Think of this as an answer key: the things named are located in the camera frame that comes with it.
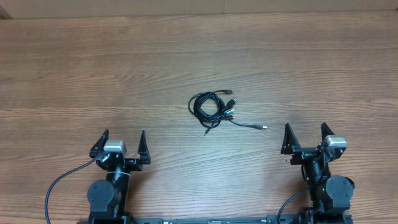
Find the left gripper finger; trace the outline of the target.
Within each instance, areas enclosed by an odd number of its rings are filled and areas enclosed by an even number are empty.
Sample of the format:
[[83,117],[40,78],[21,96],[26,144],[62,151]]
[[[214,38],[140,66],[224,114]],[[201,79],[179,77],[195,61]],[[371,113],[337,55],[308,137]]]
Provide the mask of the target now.
[[139,141],[139,147],[137,150],[137,153],[140,156],[140,161],[141,164],[150,164],[151,163],[151,157],[150,157],[150,153],[147,147],[147,143],[146,143],[146,133],[144,130],[142,130],[141,132],[141,138]]
[[97,142],[90,149],[89,156],[95,158],[99,152],[103,151],[106,141],[109,139],[109,130],[106,129]]

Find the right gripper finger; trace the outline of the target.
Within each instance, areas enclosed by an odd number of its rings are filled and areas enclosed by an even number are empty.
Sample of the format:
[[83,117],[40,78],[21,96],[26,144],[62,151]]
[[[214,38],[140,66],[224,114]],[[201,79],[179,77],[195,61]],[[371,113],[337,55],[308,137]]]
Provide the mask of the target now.
[[321,132],[322,132],[322,141],[329,135],[335,135],[334,132],[330,129],[330,127],[326,123],[321,124]]
[[301,150],[301,145],[297,140],[290,123],[285,124],[284,140],[280,150],[281,154],[298,154]]

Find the black cable black plugs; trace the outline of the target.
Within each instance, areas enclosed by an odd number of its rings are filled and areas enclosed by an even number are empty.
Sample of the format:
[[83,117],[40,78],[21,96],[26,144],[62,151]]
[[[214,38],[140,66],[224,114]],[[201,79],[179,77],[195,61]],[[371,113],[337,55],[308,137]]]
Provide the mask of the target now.
[[188,101],[188,110],[206,128],[205,135],[220,125],[223,119],[232,121],[234,119],[233,106],[237,99],[225,103],[220,95],[231,95],[233,90],[216,90],[197,93]]

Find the black cable silver plug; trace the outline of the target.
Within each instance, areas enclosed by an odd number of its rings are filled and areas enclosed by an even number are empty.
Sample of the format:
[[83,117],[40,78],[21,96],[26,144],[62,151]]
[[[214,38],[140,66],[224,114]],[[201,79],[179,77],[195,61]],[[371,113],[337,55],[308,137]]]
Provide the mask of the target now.
[[[241,124],[233,121],[234,116],[234,105],[237,102],[237,99],[231,99],[227,103],[225,103],[218,95],[219,94],[231,95],[233,94],[233,90],[216,90],[216,91],[207,91],[203,93],[197,93],[193,95],[188,103],[187,108],[189,112],[194,115],[194,117],[199,120],[200,124],[206,128],[204,135],[207,135],[211,129],[216,128],[220,125],[222,120],[227,120],[232,124],[235,124],[240,127],[245,128],[253,128],[253,129],[267,129],[267,126],[258,125],[258,124]],[[216,112],[213,114],[207,113],[201,107],[203,104],[211,100],[216,105]]]

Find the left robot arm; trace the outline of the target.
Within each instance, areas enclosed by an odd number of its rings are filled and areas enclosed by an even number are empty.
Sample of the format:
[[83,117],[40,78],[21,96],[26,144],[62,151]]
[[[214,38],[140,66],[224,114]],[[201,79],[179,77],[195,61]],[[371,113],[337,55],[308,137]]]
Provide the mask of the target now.
[[146,144],[146,133],[141,132],[138,158],[126,157],[123,140],[110,140],[105,130],[90,149],[89,156],[96,165],[106,171],[106,177],[93,182],[87,192],[90,203],[89,223],[135,223],[133,215],[126,211],[131,172],[140,172],[143,165],[151,163]]

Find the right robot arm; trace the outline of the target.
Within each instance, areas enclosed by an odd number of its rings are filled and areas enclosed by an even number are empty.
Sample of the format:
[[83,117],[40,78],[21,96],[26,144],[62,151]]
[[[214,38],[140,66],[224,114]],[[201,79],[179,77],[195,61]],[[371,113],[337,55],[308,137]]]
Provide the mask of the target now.
[[[290,163],[299,165],[307,188],[287,199],[276,216],[277,223],[353,223],[345,211],[351,207],[354,182],[345,176],[332,175],[328,164],[339,159],[347,148],[343,136],[336,135],[326,123],[321,124],[322,141],[316,147],[302,147],[290,123],[285,124],[280,153],[291,155]],[[284,208],[297,197],[309,193],[311,207],[292,218],[284,218]]]

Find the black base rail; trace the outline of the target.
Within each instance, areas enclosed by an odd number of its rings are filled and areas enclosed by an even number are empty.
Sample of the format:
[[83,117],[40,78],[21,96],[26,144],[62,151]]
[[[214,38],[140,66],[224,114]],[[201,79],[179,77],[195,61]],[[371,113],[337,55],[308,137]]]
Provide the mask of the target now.
[[254,218],[189,218],[189,219],[174,219],[164,220],[162,218],[133,218],[130,219],[107,219],[107,220],[92,220],[92,221],[81,221],[78,223],[136,223],[136,224],[302,224],[302,223],[320,223],[320,224],[338,224],[347,223],[353,224],[354,221],[351,215],[345,217],[322,217],[320,214],[313,216],[313,221],[306,221],[300,215],[288,214],[281,215],[279,222],[277,221],[277,215],[268,215],[266,217],[254,217]]

